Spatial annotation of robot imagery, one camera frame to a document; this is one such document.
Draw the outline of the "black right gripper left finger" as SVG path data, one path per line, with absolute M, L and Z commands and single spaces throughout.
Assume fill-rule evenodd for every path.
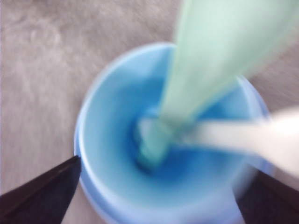
M 2 224 L 60 224 L 75 194 L 81 158 L 73 156 L 0 197 Z

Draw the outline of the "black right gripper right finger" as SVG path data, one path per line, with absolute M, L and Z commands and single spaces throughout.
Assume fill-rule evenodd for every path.
M 247 224 L 297 224 L 299 192 L 266 173 L 256 174 L 248 188 L 237 197 Z

